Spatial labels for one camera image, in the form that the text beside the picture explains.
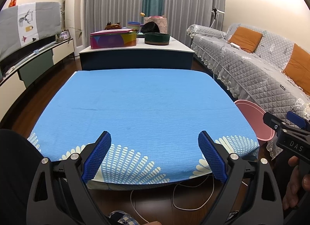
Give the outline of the right hand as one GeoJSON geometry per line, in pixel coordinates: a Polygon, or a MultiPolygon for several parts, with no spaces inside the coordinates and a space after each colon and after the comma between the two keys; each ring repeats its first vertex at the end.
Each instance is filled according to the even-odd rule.
{"type": "Polygon", "coordinates": [[[286,193],[282,201],[283,209],[286,210],[289,207],[294,208],[298,203],[298,191],[303,188],[305,191],[309,191],[310,180],[309,174],[301,177],[299,170],[299,159],[293,156],[289,159],[288,164],[293,166],[293,172],[287,185],[286,193]]]}

